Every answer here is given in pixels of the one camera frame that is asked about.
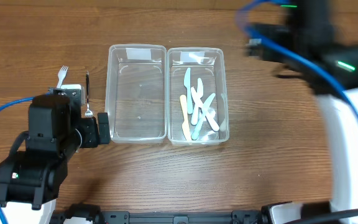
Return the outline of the pale blue plastic fork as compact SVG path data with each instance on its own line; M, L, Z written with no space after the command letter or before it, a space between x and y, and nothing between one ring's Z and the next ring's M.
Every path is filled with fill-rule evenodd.
M59 72L58 72L58 83L57 83L57 86L56 88L60 89L62 84L63 84L63 81L67 75L67 71L68 71L68 66L63 66Z

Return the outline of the teal plastic knife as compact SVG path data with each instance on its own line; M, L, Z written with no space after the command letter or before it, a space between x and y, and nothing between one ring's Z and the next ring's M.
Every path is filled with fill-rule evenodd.
M203 120L205 119L207 113L208 113L208 109L211 106L211 103L214 100L214 97L216 96L215 93L212 93L208 96L208 98L205 100L205 102L203 103L203 106L201 107L202 110L202 115L201 118L199 119L199 121L197 122L197 125L195 126L192 134L191 134L191 138L192 140L197 140L199 135L200 135L200 131L201 128L203 126Z

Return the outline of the yellow plastic knife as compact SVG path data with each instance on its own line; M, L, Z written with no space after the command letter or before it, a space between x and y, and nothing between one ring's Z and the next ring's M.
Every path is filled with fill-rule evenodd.
M187 141L191 141L190 127L188 122L188 113L187 113L187 99L185 95L180 96L180 105L183 113L183 123L181 125L183 134Z

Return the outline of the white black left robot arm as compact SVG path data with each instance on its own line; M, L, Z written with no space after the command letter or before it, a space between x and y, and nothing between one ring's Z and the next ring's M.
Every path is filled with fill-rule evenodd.
M0 163L0 223L49 223L68 161L80 148L110 142L108 114L82 117L66 95L34 97L28 125Z

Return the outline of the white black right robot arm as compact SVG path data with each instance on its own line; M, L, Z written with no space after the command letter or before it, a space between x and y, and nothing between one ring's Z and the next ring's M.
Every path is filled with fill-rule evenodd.
M251 23L253 1L237 13L249 36L247 52L298 72L323 116L333 169L327 202L280 202L262 207L259 223L358 223L358 44L336 40L329 1L279 1L282 25Z

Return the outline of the light blue plastic knife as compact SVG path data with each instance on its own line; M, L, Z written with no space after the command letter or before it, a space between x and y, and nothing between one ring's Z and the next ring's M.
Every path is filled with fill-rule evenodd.
M191 68L187 68L184 76L184 86L186 88L186 104L187 104L187 113L193 113L193 103L191 97Z

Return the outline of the black handled metal fork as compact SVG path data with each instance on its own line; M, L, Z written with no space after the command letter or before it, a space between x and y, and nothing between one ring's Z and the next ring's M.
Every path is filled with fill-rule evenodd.
M86 111L85 116L87 118L93 117L93 112L90 110L90 73L86 72Z

